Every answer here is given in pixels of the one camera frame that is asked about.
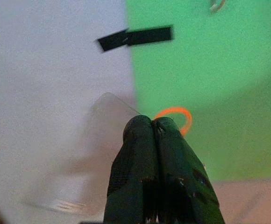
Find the clear plastic film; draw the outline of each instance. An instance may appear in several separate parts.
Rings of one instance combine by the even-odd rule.
[[[122,146],[127,122],[137,111],[111,93],[91,107],[85,132],[61,168],[41,181],[29,203],[102,220],[112,163]]]

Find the green backdrop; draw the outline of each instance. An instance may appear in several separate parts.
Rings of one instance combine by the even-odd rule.
[[[173,26],[174,39],[133,46],[137,109],[182,106],[185,136],[211,180],[271,178],[271,1],[126,0],[131,30]],[[172,116],[178,124],[181,116]]]

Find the black tape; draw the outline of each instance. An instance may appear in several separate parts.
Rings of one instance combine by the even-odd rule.
[[[108,51],[123,45],[137,45],[172,40],[172,28],[162,27],[143,29],[127,32],[126,30],[98,39],[104,51]]]

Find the white wall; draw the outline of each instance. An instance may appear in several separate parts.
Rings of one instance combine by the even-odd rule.
[[[97,38],[125,29],[124,0],[0,0],[0,210],[9,223],[76,223],[17,204],[57,163],[104,92],[133,105],[130,54]]]

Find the orange ring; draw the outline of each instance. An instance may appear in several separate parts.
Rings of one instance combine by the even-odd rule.
[[[186,123],[179,129],[181,135],[184,136],[192,125],[192,115],[187,109],[183,107],[170,107],[159,112],[153,119],[163,117],[170,113],[181,113],[186,117]]]

